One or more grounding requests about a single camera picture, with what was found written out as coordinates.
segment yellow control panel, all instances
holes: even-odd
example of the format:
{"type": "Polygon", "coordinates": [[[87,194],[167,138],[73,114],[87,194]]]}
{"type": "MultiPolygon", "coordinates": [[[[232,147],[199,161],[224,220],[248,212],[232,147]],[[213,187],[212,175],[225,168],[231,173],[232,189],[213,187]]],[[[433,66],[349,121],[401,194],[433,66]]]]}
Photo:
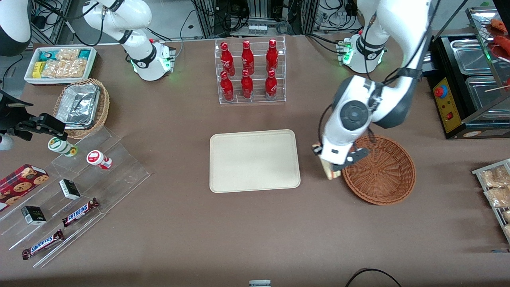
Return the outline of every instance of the yellow control panel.
{"type": "Polygon", "coordinates": [[[434,98],[436,99],[445,131],[449,133],[460,126],[462,121],[461,117],[458,115],[457,106],[451,95],[450,86],[446,78],[441,80],[441,82],[434,87],[432,92],[434,93],[434,98]]]}

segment brown tabletop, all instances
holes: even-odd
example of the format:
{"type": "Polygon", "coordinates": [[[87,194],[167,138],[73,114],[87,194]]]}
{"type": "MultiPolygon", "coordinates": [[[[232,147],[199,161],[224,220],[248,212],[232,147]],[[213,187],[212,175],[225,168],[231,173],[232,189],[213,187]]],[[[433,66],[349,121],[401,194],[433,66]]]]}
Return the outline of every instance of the brown tabletop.
{"type": "MultiPolygon", "coordinates": [[[[42,269],[7,251],[0,237],[0,285],[220,287],[271,279],[274,287],[343,286],[364,267],[383,269],[403,286],[508,285],[510,254],[490,253],[507,243],[471,175],[509,158],[508,140],[445,140],[423,81],[404,124],[373,126],[413,158],[414,191],[397,205],[368,204],[342,178],[326,180],[310,149],[321,112],[353,73],[305,37],[286,40],[287,102],[237,107],[218,103],[214,41],[186,42],[176,71],[155,82],[133,72],[121,46],[98,46],[94,77],[111,97],[106,125],[153,174],[42,269]],[[275,129],[296,134],[298,188],[209,190],[212,135],[275,129]]],[[[376,80],[400,64],[398,46],[390,41],[388,49],[376,80]]],[[[31,113],[52,111],[61,90],[26,85],[22,99],[35,104],[31,113]]],[[[0,176],[24,163],[48,165],[56,157],[48,139],[17,139],[0,154],[0,176]]]]}

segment red emergency stop button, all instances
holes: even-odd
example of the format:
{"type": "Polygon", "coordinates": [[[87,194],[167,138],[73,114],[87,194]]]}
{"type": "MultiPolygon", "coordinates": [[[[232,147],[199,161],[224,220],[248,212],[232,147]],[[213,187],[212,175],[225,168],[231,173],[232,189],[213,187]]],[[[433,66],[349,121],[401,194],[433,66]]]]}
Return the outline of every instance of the red emergency stop button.
{"type": "Polygon", "coordinates": [[[434,95],[435,95],[436,97],[438,97],[438,98],[439,98],[440,96],[442,96],[442,95],[443,95],[443,92],[444,92],[444,90],[443,90],[443,88],[442,88],[442,87],[437,87],[437,88],[434,90],[434,95]]]}
{"type": "Polygon", "coordinates": [[[439,99],[444,99],[448,94],[448,88],[445,85],[441,85],[434,89],[434,95],[439,99]]]}

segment coca-cola bottle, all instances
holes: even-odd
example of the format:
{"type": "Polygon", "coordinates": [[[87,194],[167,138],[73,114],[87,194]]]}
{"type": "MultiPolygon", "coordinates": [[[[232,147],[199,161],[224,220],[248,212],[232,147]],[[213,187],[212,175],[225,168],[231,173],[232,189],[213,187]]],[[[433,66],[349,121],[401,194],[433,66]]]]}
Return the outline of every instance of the coca-cola bottle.
{"type": "Polygon", "coordinates": [[[221,47],[221,65],[223,66],[223,70],[228,73],[229,76],[233,76],[236,74],[236,69],[234,68],[234,58],[232,57],[232,53],[228,50],[228,44],[226,42],[222,42],[220,44],[221,47]]]}
{"type": "Polygon", "coordinates": [[[225,71],[221,71],[221,92],[223,93],[223,97],[225,101],[231,102],[234,100],[234,86],[232,85],[232,81],[228,78],[228,75],[225,71]]]}
{"type": "Polygon", "coordinates": [[[253,95],[253,80],[251,79],[250,73],[247,69],[243,70],[241,86],[243,87],[243,97],[251,99],[251,96],[253,95]]]}
{"type": "Polygon", "coordinates": [[[270,70],[267,73],[267,79],[266,79],[266,99],[269,101],[272,101],[276,98],[276,85],[278,82],[276,81],[276,78],[274,77],[274,70],[270,70]]]}
{"type": "Polygon", "coordinates": [[[275,70],[278,68],[278,50],[276,49],[276,40],[269,40],[269,49],[266,54],[266,70],[269,73],[271,69],[275,70]]]}
{"type": "Polygon", "coordinates": [[[253,61],[253,52],[250,48],[250,41],[243,41],[243,54],[241,55],[241,59],[243,60],[243,69],[248,70],[250,75],[255,73],[255,63],[253,61]]]}

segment acrylic bottle rack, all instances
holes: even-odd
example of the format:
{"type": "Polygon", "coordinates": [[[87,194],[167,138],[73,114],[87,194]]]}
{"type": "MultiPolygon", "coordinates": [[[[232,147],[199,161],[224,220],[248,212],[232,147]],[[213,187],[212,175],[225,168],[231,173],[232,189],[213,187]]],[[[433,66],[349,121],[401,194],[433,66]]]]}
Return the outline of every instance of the acrylic bottle rack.
{"type": "Polygon", "coordinates": [[[286,100],[286,44],[285,37],[254,37],[254,38],[227,38],[216,40],[214,49],[214,60],[216,63],[216,81],[218,82],[218,98],[220,104],[250,104],[250,103],[274,103],[284,102],[286,100]],[[246,99],[242,95],[241,79],[243,65],[241,61],[241,54],[243,53],[243,40],[250,41],[250,47],[253,51],[255,72],[251,75],[253,79],[253,96],[251,99],[246,99]],[[266,53],[269,48],[269,40],[276,40],[276,49],[278,50],[278,68],[276,69],[275,78],[278,82],[276,86],[276,98],[274,100],[266,99],[266,53]],[[221,49],[220,44],[226,42],[228,50],[232,53],[234,58],[234,68],[236,73],[234,76],[229,77],[234,86],[234,100],[227,102],[223,97],[220,86],[220,73],[223,71],[221,65],[221,49]]]}

